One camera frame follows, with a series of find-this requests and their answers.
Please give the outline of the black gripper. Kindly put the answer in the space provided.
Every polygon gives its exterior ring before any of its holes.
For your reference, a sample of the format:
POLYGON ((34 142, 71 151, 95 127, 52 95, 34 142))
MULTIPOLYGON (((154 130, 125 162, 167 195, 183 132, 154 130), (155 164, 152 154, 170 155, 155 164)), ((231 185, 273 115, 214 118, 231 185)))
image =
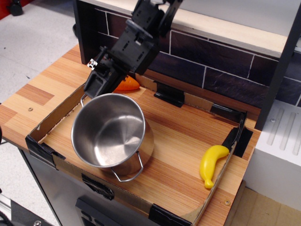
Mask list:
POLYGON ((160 50, 158 33, 151 34, 132 20, 111 49, 100 47, 100 53, 89 61, 92 69, 84 86, 90 98, 112 93, 128 72, 144 74, 160 50))

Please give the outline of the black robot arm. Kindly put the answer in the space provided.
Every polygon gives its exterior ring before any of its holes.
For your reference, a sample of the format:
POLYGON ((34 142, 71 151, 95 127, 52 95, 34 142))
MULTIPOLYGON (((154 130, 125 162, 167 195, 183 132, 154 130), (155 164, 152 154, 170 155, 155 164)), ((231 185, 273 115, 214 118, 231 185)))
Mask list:
POLYGON ((99 54, 87 64, 91 73, 84 92, 90 98, 112 93, 129 72, 142 75, 160 51, 160 38, 170 31, 182 1, 170 0, 167 11, 149 0, 137 2, 132 18, 114 46, 100 47, 99 54))

